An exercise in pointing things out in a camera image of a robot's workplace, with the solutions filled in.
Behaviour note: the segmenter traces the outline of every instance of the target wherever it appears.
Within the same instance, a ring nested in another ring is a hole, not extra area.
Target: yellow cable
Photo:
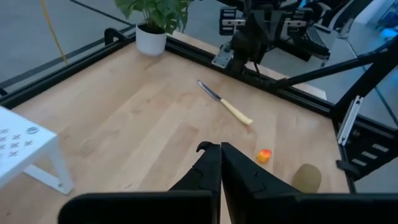
[[[49,15],[47,14],[47,10],[45,9],[44,0],[40,0],[40,3],[42,4],[43,13],[44,13],[45,19],[47,20],[47,24],[48,24],[49,27],[50,27],[50,31],[51,31],[52,37],[54,38],[54,41],[55,41],[55,43],[56,43],[56,45],[57,45],[57,47],[58,47],[58,50],[59,50],[60,53],[61,53],[62,60],[63,60],[63,62],[65,62],[65,64],[68,64],[68,60],[67,60],[67,58],[65,57],[65,54],[63,53],[63,51],[62,51],[62,49],[61,49],[60,43],[58,42],[57,36],[55,35],[55,31],[54,31],[54,29],[52,28],[52,25],[51,25],[51,22],[50,22],[50,17],[49,17]]]

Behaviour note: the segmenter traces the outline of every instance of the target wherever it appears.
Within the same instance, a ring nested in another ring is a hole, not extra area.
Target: potted plant
[[[136,24],[137,49],[150,56],[160,55],[168,34],[175,29],[184,30],[188,21],[191,0],[114,0],[126,19],[133,11],[144,15]]]

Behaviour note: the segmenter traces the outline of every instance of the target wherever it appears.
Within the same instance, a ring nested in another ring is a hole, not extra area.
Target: white step stool
[[[59,179],[32,163],[49,156]],[[0,188],[25,172],[68,194],[73,188],[57,134],[0,106]]]

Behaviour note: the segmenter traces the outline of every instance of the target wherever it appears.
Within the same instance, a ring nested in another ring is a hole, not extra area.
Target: knife
[[[234,106],[232,106],[228,101],[222,99],[220,96],[218,96],[213,90],[208,88],[205,84],[203,84],[201,81],[198,80],[198,84],[200,87],[202,87],[211,97],[213,97],[215,100],[220,101],[235,117],[240,120],[240,122],[244,123],[245,125],[250,125],[253,120],[242,114],[238,109],[236,109]]]

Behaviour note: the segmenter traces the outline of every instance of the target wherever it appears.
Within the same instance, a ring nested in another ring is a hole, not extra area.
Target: green leaves
[[[114,0],[126,19],[133,11],[139,11],[150,26],[158,26],[172,34],[179,28],[185,30],[188,21],[188,6],[192,0]]]

